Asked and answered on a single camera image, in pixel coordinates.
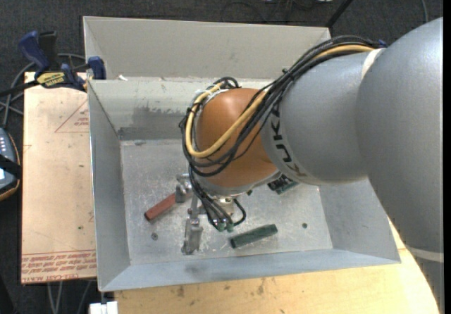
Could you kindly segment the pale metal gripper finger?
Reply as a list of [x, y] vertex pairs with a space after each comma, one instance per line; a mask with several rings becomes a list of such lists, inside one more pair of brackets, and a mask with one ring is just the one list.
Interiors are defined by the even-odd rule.
[[186, 202], [189, 195], [192, 193], [192, 183], [188, 174], [181, 174], [176, 177], [177, 184], [175, 188], [175, 202]]
[[201, 244], [203, 227], [199, 218], [188, 218], [185, 223], [185, 236], [181, 251], [184, 255], [191, 255], [198, 251]]

